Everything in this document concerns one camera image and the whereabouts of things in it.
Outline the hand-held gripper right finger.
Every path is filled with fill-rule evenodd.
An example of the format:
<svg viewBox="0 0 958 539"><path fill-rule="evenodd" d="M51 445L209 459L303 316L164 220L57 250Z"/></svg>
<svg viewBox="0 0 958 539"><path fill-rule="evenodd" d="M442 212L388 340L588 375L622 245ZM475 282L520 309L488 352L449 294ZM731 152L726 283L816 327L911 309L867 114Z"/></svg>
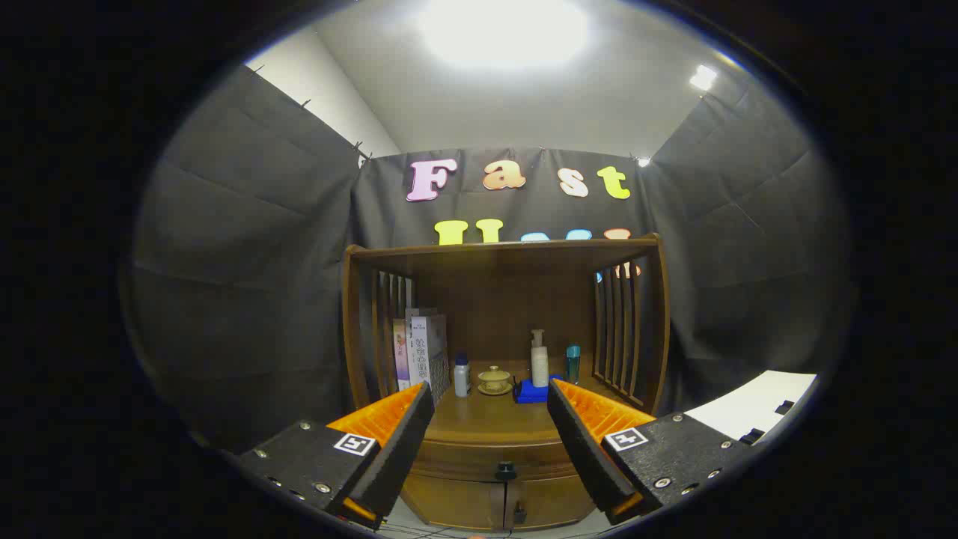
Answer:
<svg viewBox="0 0 958 539"><path fill-rule="evenodd" d="M612 525L708 490L755 451L688 414L653 418L558 379L547 410L579 480Z"/></svg>

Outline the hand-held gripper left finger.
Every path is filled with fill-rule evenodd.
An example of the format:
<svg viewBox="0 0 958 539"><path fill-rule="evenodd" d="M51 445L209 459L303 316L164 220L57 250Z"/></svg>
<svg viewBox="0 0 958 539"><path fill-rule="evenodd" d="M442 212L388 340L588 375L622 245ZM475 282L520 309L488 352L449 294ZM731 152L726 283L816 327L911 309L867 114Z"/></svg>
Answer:
<svg viewBox="0 0 958 539"><path fill-rule="evenodd" d="M301 419L237 457L257 487L370 530L392 512L435 412L428 382L322 425Z"/></svg>

